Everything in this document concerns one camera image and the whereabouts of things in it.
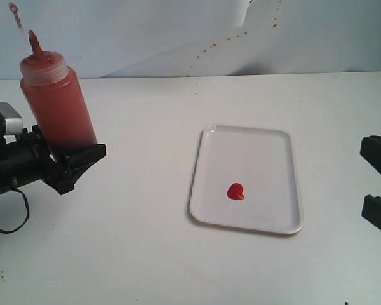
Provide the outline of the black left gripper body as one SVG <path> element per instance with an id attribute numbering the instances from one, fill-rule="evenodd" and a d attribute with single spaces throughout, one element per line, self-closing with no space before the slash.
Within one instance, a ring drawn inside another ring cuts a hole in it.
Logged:
<path id="1" fill-rule="evenodd" d="M 51 158 L 51 150 L 37 125 L 23 129 L 7 143 L 0 134 L 0 195 L 41 180 L 58 194 L 74 190 L 74 181 L 61 162 Z"/>

